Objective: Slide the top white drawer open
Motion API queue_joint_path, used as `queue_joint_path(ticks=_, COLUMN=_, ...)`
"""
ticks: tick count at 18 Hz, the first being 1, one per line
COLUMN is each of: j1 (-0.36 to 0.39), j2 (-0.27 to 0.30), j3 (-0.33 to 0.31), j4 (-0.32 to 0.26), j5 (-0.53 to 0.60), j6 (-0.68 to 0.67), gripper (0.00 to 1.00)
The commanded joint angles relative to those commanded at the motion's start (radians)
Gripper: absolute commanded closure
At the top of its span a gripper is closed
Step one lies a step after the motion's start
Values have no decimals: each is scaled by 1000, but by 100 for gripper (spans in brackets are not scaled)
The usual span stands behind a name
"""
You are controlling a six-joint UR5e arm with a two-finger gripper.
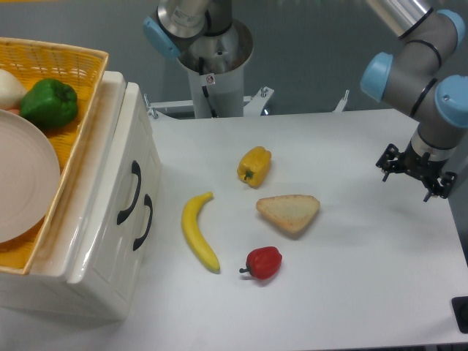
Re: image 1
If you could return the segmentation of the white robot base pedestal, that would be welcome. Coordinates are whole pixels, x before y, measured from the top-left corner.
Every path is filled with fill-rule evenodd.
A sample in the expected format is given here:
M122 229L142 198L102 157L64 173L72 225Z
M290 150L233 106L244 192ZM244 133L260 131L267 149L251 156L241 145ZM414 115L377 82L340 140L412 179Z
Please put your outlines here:
M218 36L203 36L178 58L186 70L195 118L244 114L244 68L252 56L248 28L234 19Z

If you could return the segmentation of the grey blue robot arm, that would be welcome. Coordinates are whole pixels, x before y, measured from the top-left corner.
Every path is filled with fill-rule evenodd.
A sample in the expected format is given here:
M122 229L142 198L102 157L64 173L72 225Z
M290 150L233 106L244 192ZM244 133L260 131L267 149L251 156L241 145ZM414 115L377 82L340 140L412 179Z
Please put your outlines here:
M377 166L385 175L419 180L427 197L446 198L457 175L444 166L467 133L467 78L435 75L460 46L464 21L424 1L370 1L369 7L403 48L397 56L379 53L369 62L361 91L418 123L405 151L389 145ZM196 117L246 115L244 67L253 39L234 19L230 1L161 1L143 21L143 33L186 70Z

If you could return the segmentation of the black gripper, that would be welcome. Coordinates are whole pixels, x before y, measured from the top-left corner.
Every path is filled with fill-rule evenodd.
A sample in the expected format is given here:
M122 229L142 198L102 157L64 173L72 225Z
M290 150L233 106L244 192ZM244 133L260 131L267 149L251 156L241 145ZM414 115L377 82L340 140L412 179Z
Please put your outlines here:
M399 174L402 170L405 174L421 181L427 189L424 202L431 197L447 199L457 180L457 174L446 172L440 176L445 161L433 160L432 157L433 155L427 151L421 156L413 148L407 148L401 153L394 144L390 143L377 160L376 166L383 173L383 182L387 181L390 174Z

